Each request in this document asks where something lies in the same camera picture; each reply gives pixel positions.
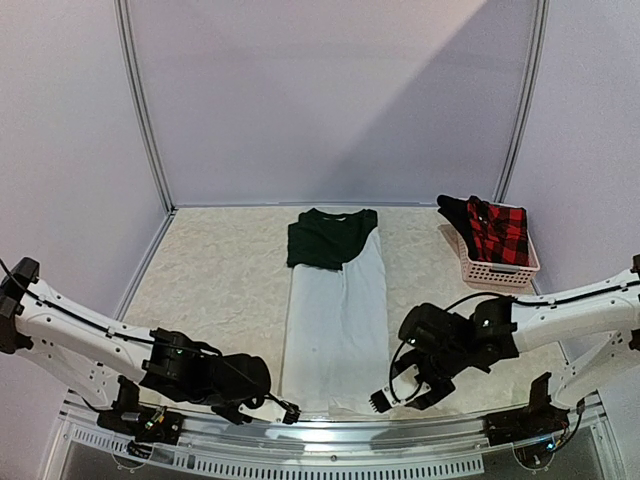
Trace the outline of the white green raglan t-shirt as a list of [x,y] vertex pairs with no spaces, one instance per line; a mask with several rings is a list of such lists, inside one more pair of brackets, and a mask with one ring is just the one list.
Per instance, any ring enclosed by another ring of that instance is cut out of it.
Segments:
[[373,414],[389,366],[386,271],[372,209],[301,213],[288,227],[281,393],[312,416]]

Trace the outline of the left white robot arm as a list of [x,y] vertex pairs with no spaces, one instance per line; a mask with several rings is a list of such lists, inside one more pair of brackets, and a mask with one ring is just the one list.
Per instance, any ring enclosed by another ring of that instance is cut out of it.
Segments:
[[45,282],[29,257],[2,271],[2,353],[60,380],[105,427],[138,434],[167,421],[165,407],[141,405],[141,389],[208,407],[236,425],[284,421],[286,407],[272,394],[261,358],[225,355],[184,333],[127,325],[88,309]]

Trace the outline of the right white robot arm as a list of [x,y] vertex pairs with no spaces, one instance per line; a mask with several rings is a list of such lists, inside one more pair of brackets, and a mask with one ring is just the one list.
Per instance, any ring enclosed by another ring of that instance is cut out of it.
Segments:
[[566,410],[639,364],[639,264],[585,287],[543,296],[484,294],[469,317],[423,303],[410,310],[380,393],[387,408],[425,410],[450,395],[468,368],[490,372],[500,361],[539,347],[592,334],[605,339],[587,353],[545,373],[543,397],[523,407],[517,427],[537,436]]

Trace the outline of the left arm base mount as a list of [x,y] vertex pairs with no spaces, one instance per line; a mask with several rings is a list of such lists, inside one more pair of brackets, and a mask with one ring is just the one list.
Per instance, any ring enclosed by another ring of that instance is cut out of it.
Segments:
[[117,396],[111,408],[101,410],[97,425],[103,429],[131,436],[138,443],[176,445],[186,417],[165,406],[155,408],[139,403],[137,384],[119,376]]

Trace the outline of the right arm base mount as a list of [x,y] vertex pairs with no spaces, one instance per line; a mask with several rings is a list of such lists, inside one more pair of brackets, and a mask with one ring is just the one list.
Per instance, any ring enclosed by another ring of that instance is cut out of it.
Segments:
[[546,372],[531,382],[529,401],[524,407],[499,411],[482,417],[483,433],[491,446],[533,439],[563,430],[569,425],[569,409],[551,403]]

